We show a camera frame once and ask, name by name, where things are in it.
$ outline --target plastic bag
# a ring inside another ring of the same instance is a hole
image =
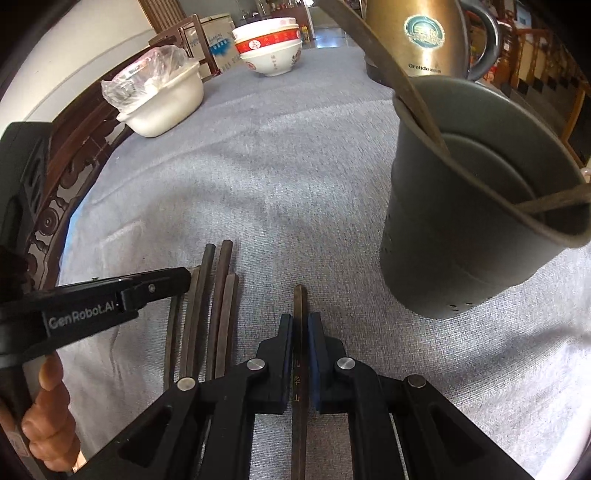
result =
[[[156,47],[119,72],[113,80],[100,83],[103,97],[121,113],[130,113],[151,99],[180,73],[198,61],[175,45]]]

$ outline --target table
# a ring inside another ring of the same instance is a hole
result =
[[[232,239],[236,362],[274,335],[303,283],[352,356],[423,374],[529,473],[558,479],[550,468],[571,468],[589,435],[591,247],[454,319],[405,310],[378,261],[397,131],[391,91],[358,48],[304,50],[274,78],[232,69],[180,125],[114,152],[70,226],[60,281],[192,267],[205,243]],[[150,305],[60,352],[85,454],[161,394],[167,312]],[[290,424],[257,418],[252,478],[289,477]],[[346,418],[311,415],[307,469],[351,478]]]

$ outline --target red-patterned bowl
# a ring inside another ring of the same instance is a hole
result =
[[[241,55],[251,70],[268,77],[289,72],[300,59],[301,40],[281,42]]]
[[[232,30],[236,42],[250,40],[266,33],[273,33],[297,25],[293,17],[269,18],[249,23]]]
[[[300,40],[301,33],[298,25],[291,26],[285,30],[267,33],[258,37],[250,38],[236,43],[236,49],[241,53],[258,50],[259,48],[269,47],[285,41]]]

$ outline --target gold kettle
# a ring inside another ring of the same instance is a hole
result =
[[[462,9],[476,14],[486,29],[486,47],[472,66]],[[368,0],[365,17],[409,76],[446,75],[478,80],[501,52],[499,26],[479,0]],[[387,85],[367,56],[365,63],[369,77]]]

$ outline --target human hand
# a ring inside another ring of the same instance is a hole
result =
[[[22,432],[31,442],[29,450],[55,472],[71,469],[80,452],[76,421],[68,408],[70,394],[63,377],[58,354],[47,355],[39,370],[41,390],[22,419]]]

